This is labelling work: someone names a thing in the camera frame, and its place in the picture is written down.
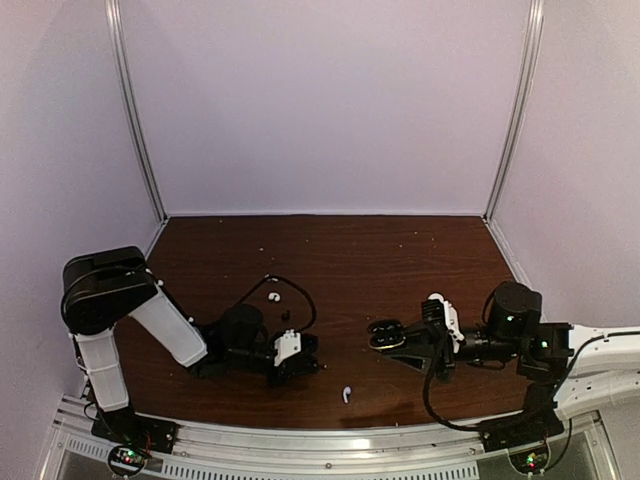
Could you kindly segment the black charging case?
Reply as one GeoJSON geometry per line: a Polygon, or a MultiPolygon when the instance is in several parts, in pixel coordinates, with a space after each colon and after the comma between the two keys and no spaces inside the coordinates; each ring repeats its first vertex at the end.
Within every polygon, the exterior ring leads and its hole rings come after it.
{"type": "Polygon", "coordinates": [[[367,333],[369,347],[377,351],[402,346],[406,340],[403,325],[395,319],[375,321],[367,327],[367,333]]]}

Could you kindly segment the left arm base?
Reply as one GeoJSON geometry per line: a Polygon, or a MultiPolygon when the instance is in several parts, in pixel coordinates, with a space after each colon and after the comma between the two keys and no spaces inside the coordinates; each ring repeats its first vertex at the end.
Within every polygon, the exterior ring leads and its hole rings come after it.
{"type": "Polygon", "coordinates": [[[120,478],[131,478],[160,465],[159,454],[171,454],[177,440],[178,425],[173,421],[135,416],[127,427],[109,424],[96,416],[91,434],[113,443],[106,465],[120,478]]]}

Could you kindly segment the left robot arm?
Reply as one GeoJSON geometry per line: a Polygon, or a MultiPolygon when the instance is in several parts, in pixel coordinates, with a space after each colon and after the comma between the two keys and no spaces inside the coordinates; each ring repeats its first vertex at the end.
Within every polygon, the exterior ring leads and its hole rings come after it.
{"type": "Polygon", "coordinates": [[[80,366],[93,388],[106,429],[123,444],[144,433],[131,401],[115,341],[115,327],[135,320],[175,362],[197,378],[220,376],[229,369],[265,375],[271,386],[317,373],[318,338],[309,329],[268,332],[261,310],[241,297],[222,316],[199,325],[171,296],[135,246],[77,256],[62,270],[61,318],[74,343],[80,366]]]}

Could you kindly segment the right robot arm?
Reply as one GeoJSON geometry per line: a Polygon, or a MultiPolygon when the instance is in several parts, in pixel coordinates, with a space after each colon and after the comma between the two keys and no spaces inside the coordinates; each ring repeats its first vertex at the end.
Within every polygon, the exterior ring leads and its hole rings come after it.
{"type": "Polygon", "coordinates": [[[492,436],[512,429],[519,440],[530,442],[550,426],[551,415],[568,420],[638,399],[638,328],[550,323],[541,317],[541,294],[513,281],[489,294],[480,323],[467,329],[461,328],[452,303],[433,293],[411,325],[395,319],[370,324],[369,346],[424,373],[425,409],[437,423],[457,431],[492,436]],[[457,364],[501,369],[509,362],[529,382],[520,412],[462,425],[435,411],[430,385],[449,381],[457,364]]]}

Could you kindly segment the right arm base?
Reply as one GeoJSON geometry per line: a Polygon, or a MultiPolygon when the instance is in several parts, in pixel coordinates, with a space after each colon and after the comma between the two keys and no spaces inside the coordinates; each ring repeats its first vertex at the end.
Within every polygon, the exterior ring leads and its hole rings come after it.
{"type": "Polygon", "coordinates": [[[527,477],[543,475],[557,461],[550,440],[565,433],[564,423],[553,413],[510,424],[498,419],[485,421],[493,430],[483,431],[480,439],[486,453],[505,450],[512,469],[527,477]]]}

